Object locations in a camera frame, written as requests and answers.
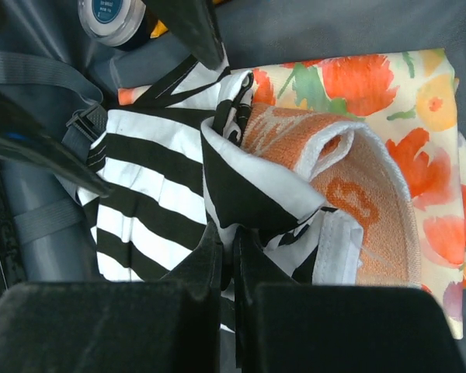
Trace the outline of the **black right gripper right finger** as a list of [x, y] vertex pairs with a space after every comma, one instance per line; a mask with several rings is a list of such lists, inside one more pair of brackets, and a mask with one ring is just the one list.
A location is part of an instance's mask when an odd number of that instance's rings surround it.
[[436, 300], [416, 288], [299, 284], [240, 228], [236, 361], [244, 372], [463, 372]]

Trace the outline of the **orange bunny print towel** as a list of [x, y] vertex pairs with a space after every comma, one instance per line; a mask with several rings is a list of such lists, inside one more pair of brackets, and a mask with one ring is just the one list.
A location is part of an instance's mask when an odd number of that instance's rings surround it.
[[301, 284], [420, 285], [416, 217], [407, 183], [363, 122], [333, 113], [252, 108], [242, 148], [296, 173], [324, 197], [315, 226], [266, 255]]

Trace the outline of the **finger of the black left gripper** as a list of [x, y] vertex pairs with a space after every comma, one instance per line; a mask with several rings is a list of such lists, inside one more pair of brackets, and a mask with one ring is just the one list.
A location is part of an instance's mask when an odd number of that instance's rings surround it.
[[101, 197], [110, 194], [109, 184], [52, 138], [22, 107], [0, 93], [0, 159], [26, 162]]
[[144, 0], [144, 4], [206, 68], [220, 66], [224, 50], [214, 11], [216, 1]]

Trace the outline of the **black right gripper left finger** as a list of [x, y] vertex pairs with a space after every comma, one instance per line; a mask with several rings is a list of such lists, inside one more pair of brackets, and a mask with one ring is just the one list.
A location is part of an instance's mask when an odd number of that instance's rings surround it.
[[0, 372], [216, 372], [222, 245], [158, 281], [25, 283], [0, 300]]

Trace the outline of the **orange floral cloth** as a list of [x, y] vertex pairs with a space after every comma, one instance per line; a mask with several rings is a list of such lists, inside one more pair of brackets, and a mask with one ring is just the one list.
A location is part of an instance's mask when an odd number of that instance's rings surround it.
[[[257, 103], [333, 113], [365, 123], [382, 140], [412, 198], [421, 260], [418, 288], [440, 303], [453, 337], [462, 338], [466, 144], [457, 129], [456, 78], [445, 53], [370, 54], [250, 72], [250, 116]], [[134, 103], [153, 85], [120, 89], [117, 108]]]

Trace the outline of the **black white striped cloth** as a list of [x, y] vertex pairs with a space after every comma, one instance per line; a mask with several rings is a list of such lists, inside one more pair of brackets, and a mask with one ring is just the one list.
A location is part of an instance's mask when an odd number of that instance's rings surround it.
[[153, 281], [180, 264], [214, 222], [226, 248], [247, 228], [302, 284], [354, 284], [363, 228], [289, 169], [241, 149], [253, 74], [186, 59], [134, 103], [112, 109], [87, 165], [108, 197], [76, 193], [101, 275]]

